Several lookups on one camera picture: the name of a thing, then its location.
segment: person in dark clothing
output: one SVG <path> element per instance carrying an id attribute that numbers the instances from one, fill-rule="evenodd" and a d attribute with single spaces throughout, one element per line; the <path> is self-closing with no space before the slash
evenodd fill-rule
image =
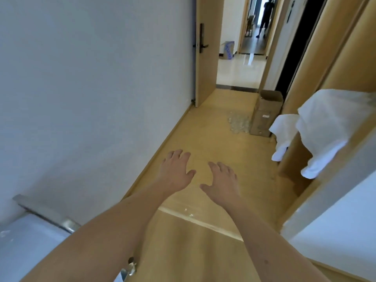
<path id="1" fill-rule="evenodd" d="M 257 38 L 260 37 L 261 30 L 264 27 L 264 25 L 265 25 L 265 30 L 269 26 L 271 12 L 273 11 L 273 8 L 274 8 L 274 2 L 273 2 L 273 0 L 269 0 L 269 2 L 265 2 L 264 8 L 265 8 L 264 9 L 264 15 L 262 16 L 262 19 L 261 19 L 261 25 L 260 25 L 259 34 L 256 36 Z"/>

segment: standing person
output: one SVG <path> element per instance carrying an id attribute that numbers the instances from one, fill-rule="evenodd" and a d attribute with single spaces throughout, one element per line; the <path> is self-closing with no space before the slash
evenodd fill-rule
<path id="1" fill-rule="evenodd" d="M 192 181 L 196 171 L 186 171 L 190 155 L 181 149 L 169 152 L 154 182 L 80 227 L 21 282 L 114 281 L 158 207 Z M 330 282 L 248 208 L 231 167 L 222 162 L 209 162 L 209 167 L 213 183 L 200 188 L 233 219 L 262 282 Z"/>
<path id="2" fill-rule="evenodd" d="M 271 12 L 273 11 L 273 8 L 274 8 L 274 2 L 273 2 L 273 0 L 269 0 L 269 2 L 265 2 L 264 8 L 265 8 L 264 15 L 262 16 L 259 34 L 256 36 L 257 38 L 260 37 L 261 30 L 264 27 L 264 25 L 265 25 L 265 30 L 269 26 Z"/>

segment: wooden door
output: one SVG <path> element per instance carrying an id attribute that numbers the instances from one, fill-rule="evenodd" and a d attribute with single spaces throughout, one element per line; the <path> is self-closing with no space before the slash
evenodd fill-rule
<path id="1" fill-rule="evenodd" d="M 217 83 L 224 0 L 196 0 L 196 107 Z"/>

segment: left hand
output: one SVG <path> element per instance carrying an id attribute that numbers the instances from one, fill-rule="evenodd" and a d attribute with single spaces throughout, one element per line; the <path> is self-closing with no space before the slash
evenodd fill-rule
<path id="1" fill-rule="evenodd" d="M 187 162 L 191 156 L 190 152 L 181 155 L 182 149 L 170 151 L 162 161 L 157 177 L 167 191 L 175 193 L 187 187 L 196 174 L 196 170 L 186 172 Z"/>

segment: right hand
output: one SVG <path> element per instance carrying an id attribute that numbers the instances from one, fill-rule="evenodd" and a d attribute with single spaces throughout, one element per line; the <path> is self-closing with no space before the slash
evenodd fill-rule
<path id="1" fill-rule="evenodd" d="M 208 164 L 213 173 L 213 183 L 211 186 L 201 184 L 200 188 L 214 203 L 226 208 L 240 199 L 238 177 L 231 167 L 222 162 Z"/>

